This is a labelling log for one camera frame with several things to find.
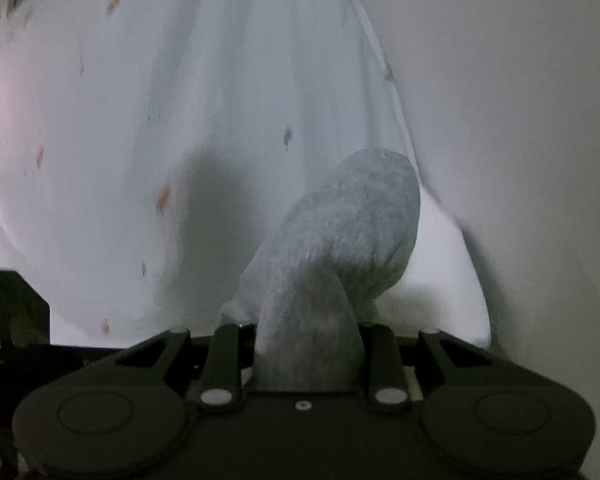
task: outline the circular pad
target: circular pad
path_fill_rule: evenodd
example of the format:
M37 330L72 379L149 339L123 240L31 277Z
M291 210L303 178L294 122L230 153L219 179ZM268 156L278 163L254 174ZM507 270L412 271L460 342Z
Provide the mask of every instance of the circular pad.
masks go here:
M430 441L471 469L535 475L579 465L593 440L589 405L547 386L441 386L424 401Z
M182 399L167 386L46 386L13 417L22 454L60 476L117 476L150 465L181 435Z

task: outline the fabric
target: fabric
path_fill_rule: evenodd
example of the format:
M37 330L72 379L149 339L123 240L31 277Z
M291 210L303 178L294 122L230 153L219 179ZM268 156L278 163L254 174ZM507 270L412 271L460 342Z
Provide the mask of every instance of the fabric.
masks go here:
M247 266L221 323L257 323L254 378L265 389L351 386L358 323L400 279L416 241L420 188L405 156L362 150L301 198Z
M417 171L358 0L23 0L0 18L0 267L48 301L53 343L208 335L289 208L375 147ZM484 339L464 244L436 238L420 253L461 258L427 267L430 322ZM381 317L417 328L413 297Z
M491 345L489 313L462 230L422 187L409 265L376 307L382 322L400 335L438 328L480 348Z

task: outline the white fabric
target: white fabric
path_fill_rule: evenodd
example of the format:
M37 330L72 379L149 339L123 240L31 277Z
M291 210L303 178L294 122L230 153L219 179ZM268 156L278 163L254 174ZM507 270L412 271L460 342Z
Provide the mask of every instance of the white fabric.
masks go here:
M25 0L0 20L0 267L50 303L56 344L209 333L264 233L368 146L414 161L358 0ZM381 313L484 344L464 242L426 197Z

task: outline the white curtain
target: white curtain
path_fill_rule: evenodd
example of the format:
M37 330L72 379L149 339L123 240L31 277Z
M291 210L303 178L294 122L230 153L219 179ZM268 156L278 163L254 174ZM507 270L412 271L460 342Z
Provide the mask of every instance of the white curtain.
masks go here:
M358 0L25 0L0 19L0 267L52 341L213 330L265 232L351 153L407 154ZM400 331L488 344L459 230L425 194Z

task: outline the gray sock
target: gray sock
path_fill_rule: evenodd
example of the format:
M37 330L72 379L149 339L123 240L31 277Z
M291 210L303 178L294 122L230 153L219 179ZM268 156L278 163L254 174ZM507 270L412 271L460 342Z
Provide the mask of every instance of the gray sock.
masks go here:
M369 149L301 198L244 271L221 322L257 323L262 389L355 384L364 358L357 324L404 273L416 240L420 188L409 160Z

